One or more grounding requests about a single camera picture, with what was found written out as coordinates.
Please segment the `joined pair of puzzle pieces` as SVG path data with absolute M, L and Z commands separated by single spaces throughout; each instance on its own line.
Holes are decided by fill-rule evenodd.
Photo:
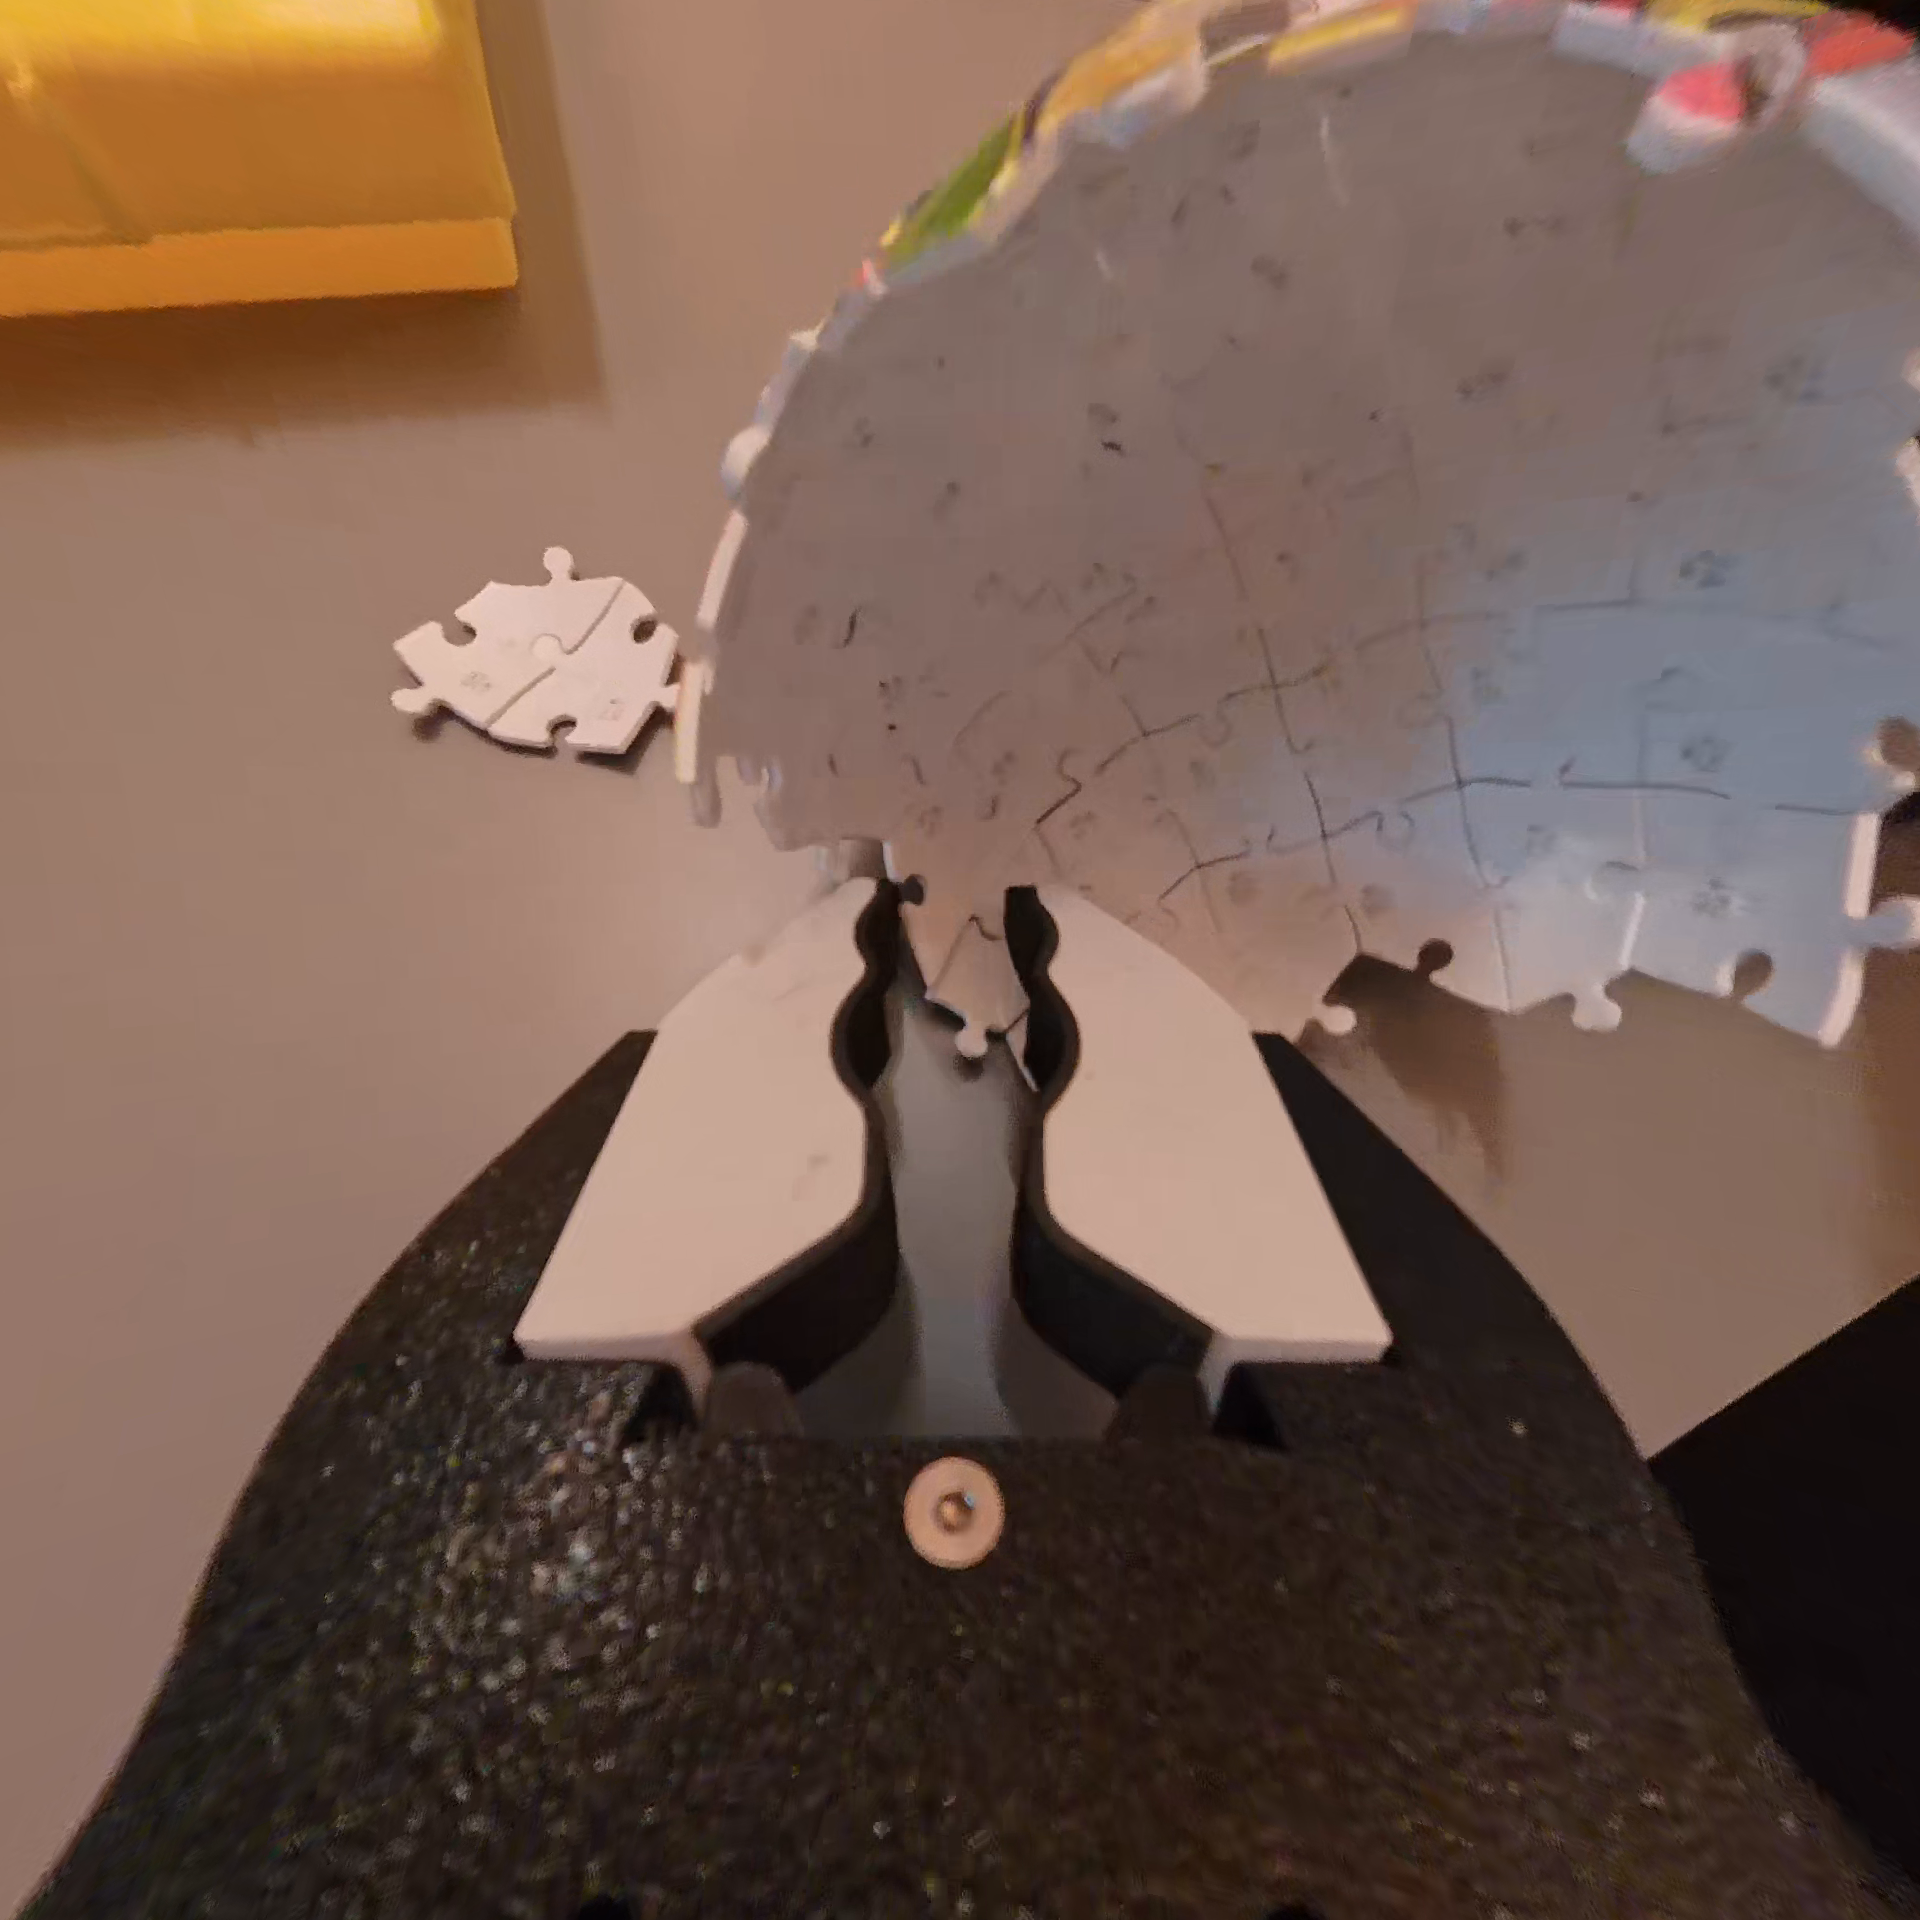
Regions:
M 560 545 L 534 583 L 491 581 L 455 607 L 455 632 L 425 621 L 394 641 L 397 713 L 448 713 L 499 745 L 626 756 L 679 703 L 679 638 L 649 597 L 584 576 Z

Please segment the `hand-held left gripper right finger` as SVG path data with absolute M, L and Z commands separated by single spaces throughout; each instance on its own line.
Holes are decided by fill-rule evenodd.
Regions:
M 1254 1027 L 1200 974 L 1061 885 L 1016 885 L 1006 948 L 1035 1093 L 1012 1294 L 1114 1401 L 1242 1368 L 1353 1365 L 1390 1326 Z

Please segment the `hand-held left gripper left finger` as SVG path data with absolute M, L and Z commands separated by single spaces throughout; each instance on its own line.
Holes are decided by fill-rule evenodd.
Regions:
M 528 1362 L 821 1375 L 889 1307 L 889 885 L 845 879 L 693 985 L 513 1328 Z

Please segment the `curved jigsaw puzzle piece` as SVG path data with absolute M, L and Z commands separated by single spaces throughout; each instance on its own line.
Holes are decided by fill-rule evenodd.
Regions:
M 908 902 L 902 925 L 924 997 L 953 1021 L 956 1056 L 974 1068 L 995 1042 L 1016 1044 L 1030 1001 L 1003 927 L 994 920 L 984 923 L 977 914 L 957 917 L 931 902 Z

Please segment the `partly built puzzle ball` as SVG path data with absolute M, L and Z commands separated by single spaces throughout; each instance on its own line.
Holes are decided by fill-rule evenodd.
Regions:
M 1913 26 L 1145 3 L 787 337 L 677 776 L 1287 1038 L 1444 948 L 1835 1044 L 1915 948 L 1915 326 Z

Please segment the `yellow plastic bin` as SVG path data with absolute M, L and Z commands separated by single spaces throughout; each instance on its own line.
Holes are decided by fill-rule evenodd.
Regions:
M 468 1 L 6 1 L 2 313 L 516 286 Z

